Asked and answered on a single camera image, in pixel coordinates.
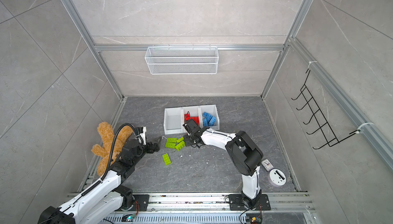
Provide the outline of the blue lego brick studs up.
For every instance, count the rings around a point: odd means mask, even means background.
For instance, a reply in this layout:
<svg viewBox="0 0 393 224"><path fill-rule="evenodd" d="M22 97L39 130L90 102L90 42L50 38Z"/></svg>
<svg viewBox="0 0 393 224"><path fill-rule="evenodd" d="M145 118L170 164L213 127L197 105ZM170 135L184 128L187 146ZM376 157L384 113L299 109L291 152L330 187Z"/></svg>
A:
<svg viewBox="0 0 393 224"><path fill-rule="evenodd" d="M209 121L211 119L212 115L210 113L204 112L202 114L202 117L207 119L207 121Z"/></svg>

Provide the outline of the red lego brick front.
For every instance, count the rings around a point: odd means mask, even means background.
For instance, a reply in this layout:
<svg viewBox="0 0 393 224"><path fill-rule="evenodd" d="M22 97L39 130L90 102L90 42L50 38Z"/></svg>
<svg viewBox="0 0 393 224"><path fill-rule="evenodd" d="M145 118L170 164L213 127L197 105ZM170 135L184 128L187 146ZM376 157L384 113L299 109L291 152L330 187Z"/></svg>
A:
<svg viewBox="0 0 393 224"><path fill-rule="evenodd" d="M192 120L194 120L195 121L195 123L197 124L197 125L199 125L199 123L200 123L200 119L199 119L199 117L198 116L191 116L190 117Z"/></svg>

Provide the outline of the white middle storage bin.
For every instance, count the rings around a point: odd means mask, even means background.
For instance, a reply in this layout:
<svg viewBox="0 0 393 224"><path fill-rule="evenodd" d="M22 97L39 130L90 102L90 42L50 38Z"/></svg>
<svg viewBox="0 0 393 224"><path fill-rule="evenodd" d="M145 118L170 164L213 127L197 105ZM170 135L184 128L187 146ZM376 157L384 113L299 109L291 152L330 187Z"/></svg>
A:
<svg viewBox="0 0 393 224"><path fill-rule="evenodd" d="M194 120L199 127L203 127L203 122L202 122L202 114L201 114L201 109L200 106L187 106L187 107L182 107L182 115L181 115L181 125L185 124L186 121L192 119ZM182 126L182 132L186 133L185 128Z"/></svg>

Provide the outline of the brown teddy bear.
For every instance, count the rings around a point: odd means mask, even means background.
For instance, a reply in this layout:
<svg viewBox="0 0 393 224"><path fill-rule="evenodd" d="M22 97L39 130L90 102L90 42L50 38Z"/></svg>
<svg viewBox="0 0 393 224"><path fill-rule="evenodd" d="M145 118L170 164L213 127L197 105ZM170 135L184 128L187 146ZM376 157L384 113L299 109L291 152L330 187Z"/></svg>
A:
<svg viewBox="0 0 393 224"><path fill-rule="evenodd" d="M113 132L112 126L107 122L100 123L97 128L97 131L102 139L103 145L102 146L98 144L94 145L92 148L92 152L95 155L101 157L101 161L97 167L97 174L98 176L103 176L107 168L107 164L110 157L110 151L115 134ZM117 156L120 154L123 146L125 145L126 140L132 135L132 133L133 130L129 126L123 127L122 130L119 132L115 142L114 151L112 153L111 164L114 163Z"/></svg>

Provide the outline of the white tape roll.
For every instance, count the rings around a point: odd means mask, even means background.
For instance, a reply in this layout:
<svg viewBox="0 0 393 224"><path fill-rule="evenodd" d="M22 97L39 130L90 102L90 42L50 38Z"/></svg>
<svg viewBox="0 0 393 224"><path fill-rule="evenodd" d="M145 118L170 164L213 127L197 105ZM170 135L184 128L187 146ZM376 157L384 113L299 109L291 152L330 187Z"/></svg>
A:
<svg viewBox="0 0 393 224"><path fill-rule="evenodd" d="M279 169L270 170L268 180L275 187L282 187L287 182L285 174Z"/></svg>

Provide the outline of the red lego brick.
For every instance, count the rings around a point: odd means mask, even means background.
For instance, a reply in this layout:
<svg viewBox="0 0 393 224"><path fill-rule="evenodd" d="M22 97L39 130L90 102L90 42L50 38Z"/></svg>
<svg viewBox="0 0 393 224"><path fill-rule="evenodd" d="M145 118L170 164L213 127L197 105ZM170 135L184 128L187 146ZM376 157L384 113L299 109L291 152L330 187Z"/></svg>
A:
<svg viewBox="0 0 393 224"><path fill-rule="evenodd" d="M199 123L200 123L200 119L199 119L199 117L198 116L191 116L190 117L192 120L194 120L195 121L195 123L197 124L197 125L199 125Z"/></svg>
<svg viewBox="0 0 393 224"><path fill-rule="evenodd" d="M191 118L190 118L190 113L189 112L187 112L186 114L184 114L184 120L185 121L188 121L188 120L190 120Z"/></svg>

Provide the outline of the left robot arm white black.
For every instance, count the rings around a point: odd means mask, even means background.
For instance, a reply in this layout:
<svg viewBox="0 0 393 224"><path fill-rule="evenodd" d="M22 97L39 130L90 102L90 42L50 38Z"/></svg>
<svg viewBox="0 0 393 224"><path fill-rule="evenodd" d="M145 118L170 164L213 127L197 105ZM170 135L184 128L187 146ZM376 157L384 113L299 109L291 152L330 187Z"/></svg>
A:
<svg viewBox="0 0 393 224"><path fill-rule="evenodd" d="M111 164L105 178L99 178L73 199L58 208L48 207L40 215L39 224L97 224L110 213L130 210L137 205L133 190L122 183L135 171L135 165L147 153L160 150L161 138L146 143L128 139Z"/></svg>

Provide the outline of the green lego brick lone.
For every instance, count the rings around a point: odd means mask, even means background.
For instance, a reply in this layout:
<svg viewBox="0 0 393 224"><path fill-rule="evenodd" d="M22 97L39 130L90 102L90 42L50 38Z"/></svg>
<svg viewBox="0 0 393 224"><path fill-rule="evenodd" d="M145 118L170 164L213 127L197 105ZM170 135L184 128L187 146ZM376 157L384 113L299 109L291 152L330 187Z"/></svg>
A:
<svg viewBox="0 0 393 224"><path fill-rule="evenodd" d="M167 153L162 155L162 158L163 158L163 161L164 161L165 165L170 165L172 163L171 160L170 160L170 157L169 157L169 155Z"/></svg>

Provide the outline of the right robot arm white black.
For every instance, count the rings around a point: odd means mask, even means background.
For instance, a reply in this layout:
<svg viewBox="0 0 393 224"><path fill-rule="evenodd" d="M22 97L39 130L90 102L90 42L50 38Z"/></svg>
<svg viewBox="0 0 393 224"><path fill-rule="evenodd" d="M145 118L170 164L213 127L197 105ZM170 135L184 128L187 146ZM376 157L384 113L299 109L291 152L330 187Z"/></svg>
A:
<svg viewBox="0 0 393 224"><path fill-rule="evenodd" d="M244 131L225 133L210 127L201 128L190 119L183 124L187 132L186 146L215 146L228 152L237 171L242 175L242 203L248 209L254 208L261 198L260 168L263 153Z"/></svg>

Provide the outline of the white left storage bin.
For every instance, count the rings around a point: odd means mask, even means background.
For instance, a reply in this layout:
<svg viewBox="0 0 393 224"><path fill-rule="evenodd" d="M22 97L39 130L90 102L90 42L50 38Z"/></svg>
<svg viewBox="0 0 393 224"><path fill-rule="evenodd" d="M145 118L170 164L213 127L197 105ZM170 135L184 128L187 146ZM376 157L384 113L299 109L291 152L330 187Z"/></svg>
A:
<svg viewBox="0 0 393 224"><path fill-rule="evenodd" d="M181 107L164 109L164 133L180 134L183 130L182 123L183 111Z"/></svg>

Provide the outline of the white storage bin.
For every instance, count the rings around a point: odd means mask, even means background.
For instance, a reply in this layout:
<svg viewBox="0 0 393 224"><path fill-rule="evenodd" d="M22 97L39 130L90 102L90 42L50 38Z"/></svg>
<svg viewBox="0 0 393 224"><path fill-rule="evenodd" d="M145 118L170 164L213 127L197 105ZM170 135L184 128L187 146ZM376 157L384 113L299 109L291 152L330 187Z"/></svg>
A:
<svg viewBox="0 0 393 224"><path fill-rule="evenodd" d="M200 125L207 126L213 130L220 129L220 119L216 105L201 105L199 106Z"/></svg>
<svg viewBox="0 0 393 224"><path fill-rule="evenodd" d="M202 114L201 114L201 109L200 106L187 106L187 107L182 107L182 115L181 115L181 125L185 124L186 121L192 119L194 120L199 127L203 127L203 122L202 122ZM182 132L186 133L185 128L182 126Z"/></svg>
<svg viewBox="0 0 393 224"><path fill-rule="evenodd" d="M164 133L180 134L183 130L182 123L183 111L181 107L164 109Z"/></svg>

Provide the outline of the white right storage bin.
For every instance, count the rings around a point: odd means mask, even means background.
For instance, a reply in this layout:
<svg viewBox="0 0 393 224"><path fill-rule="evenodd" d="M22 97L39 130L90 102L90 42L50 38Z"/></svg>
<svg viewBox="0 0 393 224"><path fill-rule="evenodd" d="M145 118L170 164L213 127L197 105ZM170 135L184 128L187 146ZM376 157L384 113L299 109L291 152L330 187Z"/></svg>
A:
<svg viewBox="0 0 393 224"><path fill-rule="evenodd" d="M201 105L199 106L200 125L207 126L213 130L220 129L220 119L216 105Z"/></svg>

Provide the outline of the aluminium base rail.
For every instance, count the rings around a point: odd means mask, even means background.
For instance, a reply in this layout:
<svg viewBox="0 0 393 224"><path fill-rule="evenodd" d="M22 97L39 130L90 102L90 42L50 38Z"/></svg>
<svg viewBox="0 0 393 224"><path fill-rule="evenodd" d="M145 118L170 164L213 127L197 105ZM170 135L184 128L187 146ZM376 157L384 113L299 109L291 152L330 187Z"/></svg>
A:
<svg viewBox="0 0 393 224"><path fill-rule="evenodd" d="M246 223L265 213L302 213L315 216L307 192L261 192L247 204L240 193L128 193L116 191L78 194L60 206L77 224Z"/></svg>

